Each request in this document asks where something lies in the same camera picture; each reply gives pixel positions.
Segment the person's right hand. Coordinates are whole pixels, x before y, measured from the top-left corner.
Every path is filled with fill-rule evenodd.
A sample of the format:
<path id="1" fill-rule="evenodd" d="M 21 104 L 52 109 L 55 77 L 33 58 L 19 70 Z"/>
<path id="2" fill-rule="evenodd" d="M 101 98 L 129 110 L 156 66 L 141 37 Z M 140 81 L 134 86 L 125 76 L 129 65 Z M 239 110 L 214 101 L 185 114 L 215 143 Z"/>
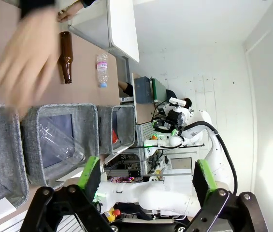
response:
<path id="1" fill-rule="evenodd" d="M 57 14 L 35 10 L 18 24 L 0 60 L 0 94 L 24 117 L 49 85 L 59 57 Z"/>

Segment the person's left hand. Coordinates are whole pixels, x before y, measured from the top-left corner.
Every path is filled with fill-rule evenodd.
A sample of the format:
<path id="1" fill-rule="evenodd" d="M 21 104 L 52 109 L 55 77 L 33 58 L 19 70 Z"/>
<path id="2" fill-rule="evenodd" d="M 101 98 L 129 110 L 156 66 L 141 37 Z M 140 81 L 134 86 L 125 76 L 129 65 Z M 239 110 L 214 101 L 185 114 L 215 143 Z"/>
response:
<path id="1" fill-rule="evenodd" d="M 82 8 L 83 4 L 80 0 L 74 2 L 69 7 L 58 12 L 57 21 L 63 23 L 71 20 Z"/>

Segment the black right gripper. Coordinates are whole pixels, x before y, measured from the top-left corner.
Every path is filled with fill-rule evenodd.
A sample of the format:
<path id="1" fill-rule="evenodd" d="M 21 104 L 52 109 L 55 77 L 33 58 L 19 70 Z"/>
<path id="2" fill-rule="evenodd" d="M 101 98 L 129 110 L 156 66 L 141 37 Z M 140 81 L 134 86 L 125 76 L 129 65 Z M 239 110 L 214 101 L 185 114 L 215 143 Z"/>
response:
<path id="1" fill-rule="evenodd" d="M 187 112 L 176 110 L 170 110 L 166 119 L 153 117 L 154 130 L 171 136 L 184 131 Z M 218 188 L 206 160 L 195 162 L 192 183 L 201 208 L 187 226 L 188 232 L 208 232 L 219 218 L 227 220 L 234 232 L 268 231 L 256 196 L 251 192 L 242 192 L 237 196 Z"/>

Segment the left gripper black finger with green pad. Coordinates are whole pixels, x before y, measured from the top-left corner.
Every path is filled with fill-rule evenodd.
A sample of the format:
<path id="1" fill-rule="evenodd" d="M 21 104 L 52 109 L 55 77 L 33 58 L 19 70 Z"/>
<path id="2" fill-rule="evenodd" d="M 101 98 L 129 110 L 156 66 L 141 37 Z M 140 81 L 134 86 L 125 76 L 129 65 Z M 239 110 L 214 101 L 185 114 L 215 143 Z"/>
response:
<path id="1" fill-rule="evenodd" d="M 86 232 L 111 232 L 109 223 L 93 203 L 101 182 L 100 159 L 89 157 L 78 184 L 55 191 L 51 187 L 36 190 L 21 232 L 56 232 L 64 216 L 75 216 Z"/>

